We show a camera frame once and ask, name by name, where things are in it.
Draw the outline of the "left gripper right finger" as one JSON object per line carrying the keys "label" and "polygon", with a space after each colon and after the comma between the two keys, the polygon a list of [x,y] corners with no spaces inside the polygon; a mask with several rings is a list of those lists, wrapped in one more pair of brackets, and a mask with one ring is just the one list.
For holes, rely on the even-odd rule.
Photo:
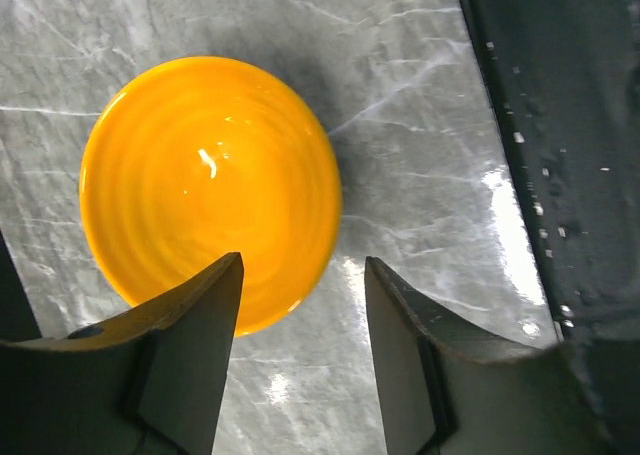
{"label": "left gripper right finger", "polygon": [[561,343],[537,349],[365,262],[376,386],[390,454],[612,454]]}

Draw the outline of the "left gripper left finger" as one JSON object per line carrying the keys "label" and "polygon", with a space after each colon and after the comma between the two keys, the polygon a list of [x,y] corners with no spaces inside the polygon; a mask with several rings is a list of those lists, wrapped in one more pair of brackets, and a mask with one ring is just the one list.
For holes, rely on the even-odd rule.
{"label": "left gripper left finger", "polygon": [[208,454],[244,267],[230,253],[63,339],[1,345],[5,454]]}

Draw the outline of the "yellow-orange bowl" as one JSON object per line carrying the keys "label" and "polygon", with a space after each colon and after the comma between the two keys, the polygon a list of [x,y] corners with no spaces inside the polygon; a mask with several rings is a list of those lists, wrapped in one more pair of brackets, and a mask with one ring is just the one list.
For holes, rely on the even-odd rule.
{"label": "yellow-orange bowl", "polygon": [[79,207],[99,269],[132,306],[240,254],[243,337],[317,286],[343,203],[329,137],[293,89],[243,61],[192,56],[141,73],[105,106]]}

